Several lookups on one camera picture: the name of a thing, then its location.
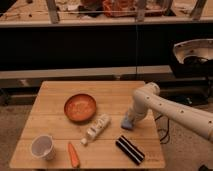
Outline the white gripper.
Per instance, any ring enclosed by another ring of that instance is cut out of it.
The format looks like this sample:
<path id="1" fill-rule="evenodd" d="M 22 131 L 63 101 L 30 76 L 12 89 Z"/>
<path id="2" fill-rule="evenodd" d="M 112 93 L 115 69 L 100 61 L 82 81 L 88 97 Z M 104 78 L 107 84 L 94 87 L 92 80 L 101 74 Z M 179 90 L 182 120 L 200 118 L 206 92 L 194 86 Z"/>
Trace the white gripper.
<path id="1" fill-rule="evenodd" d="M 137 111 L 136 108 L 132 106 L 128 111 L 128 119 L 132 124 L 135 124 L 146 117 L 147 111 L 147 108 L 142 108 L 141 110 Z"/>

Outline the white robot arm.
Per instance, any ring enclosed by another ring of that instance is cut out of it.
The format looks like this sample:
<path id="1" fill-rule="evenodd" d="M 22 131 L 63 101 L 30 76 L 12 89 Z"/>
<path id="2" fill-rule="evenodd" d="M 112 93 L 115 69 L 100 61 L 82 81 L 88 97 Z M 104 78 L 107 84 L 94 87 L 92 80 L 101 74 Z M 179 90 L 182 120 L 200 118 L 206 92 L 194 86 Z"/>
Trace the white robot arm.
<path id="1" fill-rule="evenodd" d="M 154 82 L 134 90 L 133 105 L 127 114 L 131 125 L 144 119 L 151 109 L 213 142 L 213 113 L 164 99 L 159 93 L 160 88 Z"/>

